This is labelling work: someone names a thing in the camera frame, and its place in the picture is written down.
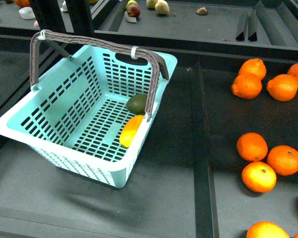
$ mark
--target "shopping basket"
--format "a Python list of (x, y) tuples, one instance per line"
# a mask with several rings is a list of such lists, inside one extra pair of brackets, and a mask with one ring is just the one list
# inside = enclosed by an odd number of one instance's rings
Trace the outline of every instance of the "shopping basket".
[[(56, 41), (83, 46), (71, 56)], [(63, 58), (38, 77), (41, 42)], [(117, 53), (148, 63), (122, 62)], [(0, 134), (28, 144), (55, 166), (123, 187), (176, 64), (169, 54), (42, 30), (30, 44), (31, 91), (0, 118)], [(146, 113), (125, 148), (119, 136), (134, 116), (126, 103), (136, 94), (148, 95)]]

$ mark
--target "white object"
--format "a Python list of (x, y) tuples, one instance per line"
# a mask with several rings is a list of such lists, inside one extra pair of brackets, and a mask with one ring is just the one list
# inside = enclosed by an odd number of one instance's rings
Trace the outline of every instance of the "white object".
[(45, 40), (45, 31), (46, 30), (40, 31), (40, 35), (38, 36), (38, 39), (39, 40), (41, 40), (41, 41), (44, 41)]
[(131, 48), (131, 58), (134, 59), (134, 60), (138, 59), (138, 57), (136, 56), (136, 49), (137, 48), (139, 48), (139, 47), (138, 46), (133, 46)]
[(31, 7), (26, 6), (19, 10), (19, 13), (23, 19), (33, 19), (35, 18), (34, 12)]
[(63, 2), (62, 7), (60, 8), (61, 11), (69, 11), (68, 6), (66, 5), (66, 1)]

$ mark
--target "pear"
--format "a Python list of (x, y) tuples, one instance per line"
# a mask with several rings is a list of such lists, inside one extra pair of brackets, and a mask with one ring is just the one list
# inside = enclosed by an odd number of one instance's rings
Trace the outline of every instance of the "pear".
[(131, 5), (131, 4), (135, 4), (135, 5), (138, 5), (138, 3), (135, 1), (135, 0), (129, 0), (126, 4), (126, 10), (127, 8)]
[(170, 11), (169, 5), (165, 0), (158, 0), (154, 8), (160, 15), (167, 15)]
[(149, 9), (154, 9), (154, 6), (157, 4), (158, 0), (147, 0), (146, 4)]

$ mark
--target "green mango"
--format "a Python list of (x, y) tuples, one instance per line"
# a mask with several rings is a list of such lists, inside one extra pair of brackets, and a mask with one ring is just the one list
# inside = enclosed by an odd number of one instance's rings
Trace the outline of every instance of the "green mango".
[(147, 102), (146, 94), (136, 94), (126, 103), (126, 108), (135, 115), (144, 115)]

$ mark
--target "white clip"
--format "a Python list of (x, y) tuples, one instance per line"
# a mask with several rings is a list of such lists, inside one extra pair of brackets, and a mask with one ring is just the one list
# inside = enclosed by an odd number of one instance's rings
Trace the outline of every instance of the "white clip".
[(46, 30), (42, 30), (40, 32), (40, 35), (38, 36), (38, 39), (41, 40), (41, 41), (45, 41), (45, 31)]
[(138, 59), (138, 57), (136, 56), (136, 49), (137, 48), (139, 48), (138, 46), (133, 46), (132, 48), (131, 48), (131, 58), (132, 59), (134, 59), (134, 60), (136, 60), (136, 59)]

